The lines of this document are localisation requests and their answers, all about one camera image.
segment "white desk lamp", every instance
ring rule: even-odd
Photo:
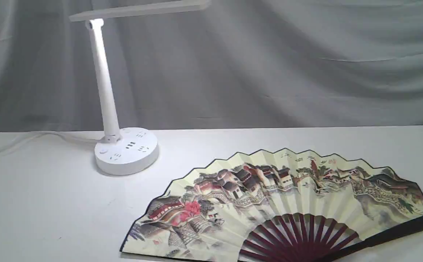
[[[179,0],[148,5],[133,5],[103,10],[93,10],[70,16],[70,20],[85,21],[90,33],[90,42],[95,63],[95,72],[102,107],[105,136],[95,146],[95,158],[99,168],[112,175],[128,175],[142,171],[158,158],[156,136],[147,129],[129,127],[119,129],[110,72],[103,44],[103,19],[156,15],[204,10],[210,0]]]

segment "lamp base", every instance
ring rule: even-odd
[[[160,153],[157,137],[147,129],[129,127],[120,130],[116,143],[97,143],[98,167],[111,175],[135,174],[156,161]]]

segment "folding fan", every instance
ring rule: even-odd
[[[423,230],[423,192],[389,167],[288,149],[171,182],[122,252],[192,261],[333,261]]]

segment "power cord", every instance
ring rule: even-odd
[[[85,138],[81,138],[78,136],[74,136],[71,134],[58,132],[58,131],[31,131],[31,132],[25,132],[24,134],[35,134],[35,135],[30,137],[25,137],[25,135],[16,136],[9,144],[2,146],[0,148],[0,153],[11,149],[18,144],[28,143],[29,141],[32,141],[33,139],[37,139],[45,135],[59,136],[60,138],[62,138],[63,140],[67,142],[96,144],[102,141],[102,139],[85,139]]]

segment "white table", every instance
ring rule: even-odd
[[[100,138],[102,132],[77,132]],[[423,126],[155,131],[160,157],[127,177],[95,168],[92,147],[53,135],[0,155],[0,262],[161,261],[118,249],[172,179],[236,151],[312,149],[391,166],[423,189]],[[0,147],[17,134],[0,133]],[[375,261],[423,261],[423,232],[362,251]],[[346,257],[344,261],[358,261]]]

